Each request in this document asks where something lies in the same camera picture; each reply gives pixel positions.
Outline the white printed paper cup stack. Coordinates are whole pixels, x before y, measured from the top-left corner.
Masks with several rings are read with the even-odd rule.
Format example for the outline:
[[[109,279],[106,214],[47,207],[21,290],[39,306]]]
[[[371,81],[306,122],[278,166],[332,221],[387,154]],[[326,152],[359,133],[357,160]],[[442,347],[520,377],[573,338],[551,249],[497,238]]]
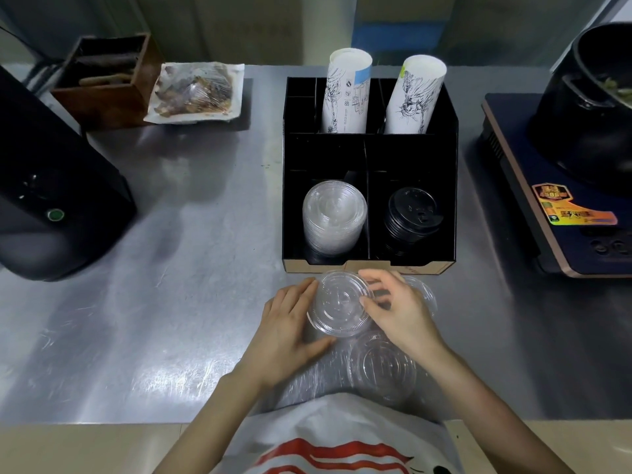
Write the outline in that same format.
[[[330,55],[321,133],[364,134],[367,128],[372,57],[357,48]]]
[[[386,108],[384,134],[425,134],[446,73],[446,64],[436,57],[408,57]]]

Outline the black compartment organizer box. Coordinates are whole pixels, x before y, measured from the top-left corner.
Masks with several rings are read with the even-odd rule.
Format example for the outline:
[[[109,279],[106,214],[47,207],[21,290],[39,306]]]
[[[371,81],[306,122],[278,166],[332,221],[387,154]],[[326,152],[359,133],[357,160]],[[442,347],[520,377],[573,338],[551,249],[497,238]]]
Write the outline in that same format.
[[[373,78],[365,134],[320,133],[325,78],[288,78],[283,113],[282,264],[287,273],[355,272],[364,268],[438,275],[456,262],[459,120],[442,87],[427,132],[382,134],[385,106],[396,80]],[[359,240],[339,256],[317,253],[303,229],[303,201],[316,184],[352,184],[368,204]],[[385,222],[392,195],[403,188],[428,193],[437,208],[422,211],[431,233],[419,241],[396,237]]]

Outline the person's left hand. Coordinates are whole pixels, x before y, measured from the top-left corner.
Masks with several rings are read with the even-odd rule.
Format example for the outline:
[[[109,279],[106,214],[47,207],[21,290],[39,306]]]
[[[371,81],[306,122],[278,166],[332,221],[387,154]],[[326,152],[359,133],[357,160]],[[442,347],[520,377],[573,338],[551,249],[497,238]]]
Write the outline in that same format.
[[[309,363],[296,363],[295,349],[303,341],[308,309],[319,282],[308,277],[299,284],[281,288],[264,305],[257,331],[238,362],[261,368],[272,389]]]

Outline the person's left forearm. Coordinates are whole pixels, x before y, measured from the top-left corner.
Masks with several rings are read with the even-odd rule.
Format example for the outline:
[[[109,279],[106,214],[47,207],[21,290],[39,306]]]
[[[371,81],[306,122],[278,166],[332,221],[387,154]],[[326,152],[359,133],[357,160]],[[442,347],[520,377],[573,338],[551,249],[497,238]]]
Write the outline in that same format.
[[[239,363],[220,379],[152,474],[210,474],[266,387],[261,368]]]

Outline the black countertop appliance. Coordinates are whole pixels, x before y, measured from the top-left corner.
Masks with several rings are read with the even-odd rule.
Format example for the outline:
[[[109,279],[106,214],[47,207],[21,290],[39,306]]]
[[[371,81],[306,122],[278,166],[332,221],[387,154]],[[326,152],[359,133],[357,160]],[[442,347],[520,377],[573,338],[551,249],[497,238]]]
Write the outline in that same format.
[[[0,66],[0,265],[28,280],[66,278],[136,214],[117,168]]]

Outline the transparent plastic sleeve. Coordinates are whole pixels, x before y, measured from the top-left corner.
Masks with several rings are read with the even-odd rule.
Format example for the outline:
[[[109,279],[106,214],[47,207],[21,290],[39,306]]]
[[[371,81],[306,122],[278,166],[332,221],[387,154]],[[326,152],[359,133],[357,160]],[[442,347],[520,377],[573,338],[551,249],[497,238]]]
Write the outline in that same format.
[[[350,393],[364,398],[353,389],[347,375],[348,357],[354,338],[338,339],[322,358],[303,368],[288,381],[277,385],[266,394],[260,401],[258,410],[260,412],[273,411],[338,393]],[[451,408],[436,382],[417,363],[416,372],[415,390],[410,398],[401,406],[386,407],[413,414],[431,422],[449,419]]]

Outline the white plastic bag red print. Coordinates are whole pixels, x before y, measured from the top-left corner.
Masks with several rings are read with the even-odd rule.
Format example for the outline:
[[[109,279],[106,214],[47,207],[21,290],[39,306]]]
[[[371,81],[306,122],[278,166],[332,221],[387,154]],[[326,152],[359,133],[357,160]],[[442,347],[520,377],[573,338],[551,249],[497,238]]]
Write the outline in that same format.
[[[444,425],[338,393],[247,417],[210,474],[462,474]]]

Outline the stack of black lids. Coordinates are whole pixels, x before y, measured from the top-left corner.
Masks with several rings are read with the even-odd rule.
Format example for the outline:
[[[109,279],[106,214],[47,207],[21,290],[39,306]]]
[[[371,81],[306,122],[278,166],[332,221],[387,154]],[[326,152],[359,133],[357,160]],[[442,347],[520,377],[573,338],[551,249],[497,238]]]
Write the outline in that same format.
[[[400,188],[391,194],[383,224],[386,247],[403,255],[437,232],[444,220],[435,198],[418,187]]]

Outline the black cooking pot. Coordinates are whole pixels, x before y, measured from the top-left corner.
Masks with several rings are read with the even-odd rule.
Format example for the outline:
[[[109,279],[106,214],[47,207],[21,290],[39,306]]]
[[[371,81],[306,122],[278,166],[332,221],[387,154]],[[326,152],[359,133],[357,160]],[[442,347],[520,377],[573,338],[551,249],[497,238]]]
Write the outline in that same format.
[[[632,197],[632,21],[584,30],[532,118],[533,145],[584,184]]]

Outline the stack of clear lids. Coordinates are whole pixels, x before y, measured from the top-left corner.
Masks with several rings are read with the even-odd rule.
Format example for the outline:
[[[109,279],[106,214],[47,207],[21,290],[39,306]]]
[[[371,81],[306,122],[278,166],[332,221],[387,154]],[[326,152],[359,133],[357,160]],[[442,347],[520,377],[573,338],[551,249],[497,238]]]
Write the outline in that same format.
[[[352,184],[327,180],[307,192],[302,214],[308,246],[322,256],[336,257],[357,244],[367,219],[368,204]]]

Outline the person's right hand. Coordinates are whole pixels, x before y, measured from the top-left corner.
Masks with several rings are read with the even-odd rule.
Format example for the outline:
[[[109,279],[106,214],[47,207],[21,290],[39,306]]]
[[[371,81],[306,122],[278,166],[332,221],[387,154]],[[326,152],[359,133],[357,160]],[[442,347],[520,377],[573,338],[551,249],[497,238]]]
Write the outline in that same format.
[[[421,366],[431,369],[450,355],[450,350],[441,338],[423,301],[405,283],[398,272],[362,269],[359,277],[364,279],[371,291],[386,291],[391,295],[391,305],[385,318],[372,318],[400,350]]]

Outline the wrapped food tray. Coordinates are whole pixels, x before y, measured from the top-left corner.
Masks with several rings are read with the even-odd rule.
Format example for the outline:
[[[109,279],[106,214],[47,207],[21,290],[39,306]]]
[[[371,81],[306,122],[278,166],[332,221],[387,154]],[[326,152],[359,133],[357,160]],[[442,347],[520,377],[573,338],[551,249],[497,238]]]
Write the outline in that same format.
[[[144,122],[196,124],[241,116],[245,64],[163,63]]]

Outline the clear plastic cup lid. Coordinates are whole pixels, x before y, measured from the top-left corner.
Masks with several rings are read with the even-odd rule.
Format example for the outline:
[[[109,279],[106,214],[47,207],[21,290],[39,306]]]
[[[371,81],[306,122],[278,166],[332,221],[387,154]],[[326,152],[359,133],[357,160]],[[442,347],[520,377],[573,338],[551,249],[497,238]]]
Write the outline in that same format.
[[[413,394],[416,363],[379,330],[354,338],[347,375],[362,397],[385,406],[401,406]]]
[[[360,303],[374,298],[367,282],[359,275],[341,270],[324,273],[308,310],[313,328],[335,337],[353,337],[366,331],[371,318]]]
[[[403,279],[414,294],[423,301],[431,318],[435,318],[437,313],[437,300],[431,288],[425,284],[419,276],[404,275]]]

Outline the brown wooden box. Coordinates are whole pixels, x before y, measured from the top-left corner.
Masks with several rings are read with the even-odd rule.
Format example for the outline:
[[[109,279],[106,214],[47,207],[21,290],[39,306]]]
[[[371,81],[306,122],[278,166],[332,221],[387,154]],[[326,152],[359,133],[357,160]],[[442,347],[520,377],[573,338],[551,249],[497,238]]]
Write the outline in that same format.
[[[163,63],[150,33],[80,37],[50,92],[85,131],[144,126]]]

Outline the dark induction cooker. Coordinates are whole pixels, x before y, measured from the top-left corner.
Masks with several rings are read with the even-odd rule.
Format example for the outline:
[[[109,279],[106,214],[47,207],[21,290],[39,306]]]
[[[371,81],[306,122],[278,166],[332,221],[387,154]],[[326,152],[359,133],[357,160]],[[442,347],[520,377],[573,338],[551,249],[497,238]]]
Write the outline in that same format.
[[[583,184],[533,146],[540,96],[488,93],[479,146],[542,271],[571,278],[632,278],[632,197]]]

